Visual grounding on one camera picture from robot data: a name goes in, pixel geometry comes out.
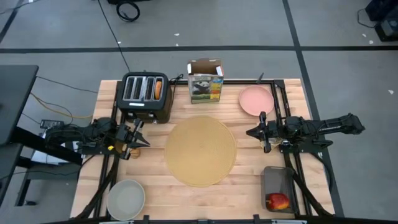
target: concrete floor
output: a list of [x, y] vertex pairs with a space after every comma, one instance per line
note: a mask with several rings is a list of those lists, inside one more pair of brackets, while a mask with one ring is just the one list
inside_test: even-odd
[[[280, 0], [151, 0], [138, 3], [141, 17], [135, 23], [120, 21], [114, 6], [106, 0], [102, 3], [122, 47], [293, 46]], [[289, 0], [300, 44], [369, 46], [372, 40], [372, 46], [397, 45], [380, 42], [374, 30], [356, 23], [356, 11], [367, 3]], [[0, 11], [16, 4], [16, 0], [2, 1]], [[0, 16], [0, 30], [10, 14]], [[42, 0], [24, 6], [0, 43], [0, 50], [81, 47], [116, 47], [96, 1]], [[359, 136], [327, 136], [335, 142], [329, 152], [345, 216], [398, 220], [394, 192], [398, 185], [394, 168], [398, 51], [306, 51], [303, 56], [321, 119], [351, 112], [366, 127]], [[164, 72], [169, 78], [186, 73], [187, 60], [200, 57], [221, 58], [227, 78], [257, 78], [262, 72], [264, 78], [302, 77], [294, 50], [126, 52], [125, 57], [131, 70]], [[0, 63], [36, 64], [42, 77], [91, 90], [98, 88], [100, 80], [120, 79], [127, 72], [117, 52], [0, 54]], [[62, 99], [62, 105], [77, 115], [92, 114], [95, 106], [96, 95], [44, 80], [37, 80], [32, 91], [50, 102]], [[69, 121], [44, 110], [32, 98], [24, 113], [38, 121]], [[83, 126], [89, 121], [75, 123]], [[40, 131], [24, 116], [19, 126]], [[75, 180], [35, 181], [27, 199], [39, 204], [13, 207], [22, 178], [13, 178], [12, 190], [0, 208], [4, 222], [43, 223], [69, 217]]]

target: pink plate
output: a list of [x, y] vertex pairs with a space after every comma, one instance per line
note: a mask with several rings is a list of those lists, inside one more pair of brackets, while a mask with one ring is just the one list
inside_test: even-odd
[[274, 97], [265, 88], [257, 85], [249, 86], [239, 95], [239, 103], [244, 111], [259, 116], [261, 111], [267, 114], [274, 109]]

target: wooden table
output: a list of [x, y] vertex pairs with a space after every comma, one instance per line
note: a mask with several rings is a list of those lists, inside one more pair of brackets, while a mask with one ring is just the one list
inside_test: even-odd
[[[292, 116], [310, 119], [300, 79], [284, 81]], [[94, 118], [111, 116], [116, 83], [117, 80], [101, 82]], [[219, 103], [196, 105], [190, 102], [188, 86], [178, 86], [170, 121], [167, 124], [144, 125], [143, 135], [151, 147], [141, 149], [138, 159], [120, 160], [118, 169], [118, 181], [134, 179], [145, 189], [145, 206], [136, 219], [142, 219], [144, 215], [150, 215], [151, 220], [252, 219], [253, 214], [259, 214], [260, 218], [294, 217], [292, 214], [269, 212], [261, 207], [260, 173], [265, 166], [284, 167], [284, 159], [275, 149], [264, 154], [259, 141], [246, 135], [246, 130], [258, 123], [258, 117], [246, 114], [238, 102], [239, 93], [246, 86], [224, 85]], [[189, 187], [171, 175], [165, 164], [164, 147], [168, 134], [176, 124], [203, 114], [227, 125], [235, 137], [238, 155], [231, 173], [221, 182], [206, 188]], [[267, 115], [267, 119], [275, 119], [275, 113]], [[327, 211], [334, 213], [322, 164], [309, 154], [302, 154], [301, 160], [307, 187]], [[82, 168], [71, 217], [78, 215], [96, 192], [102, 161], [103, 156], [95, 156]], [[301, 192], [298, 187], [296, 189], [300, 211], [305, 214]], [[106, 194], [101, 215], [106, 212]]]

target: panda picture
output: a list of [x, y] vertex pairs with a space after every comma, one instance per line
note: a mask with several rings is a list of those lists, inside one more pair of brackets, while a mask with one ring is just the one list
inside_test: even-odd
[[193, 87], [192, 87], [193, 95], [202, 95], [210, 93], [211, 93], [210, 83], [208, 81], [193, 82]]

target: apple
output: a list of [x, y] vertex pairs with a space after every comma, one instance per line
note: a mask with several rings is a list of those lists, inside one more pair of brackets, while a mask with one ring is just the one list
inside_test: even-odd
[[269, 194], [266, 202], [269, 210], [283, 210], [289, 207], [289, 198], [282, 193]]

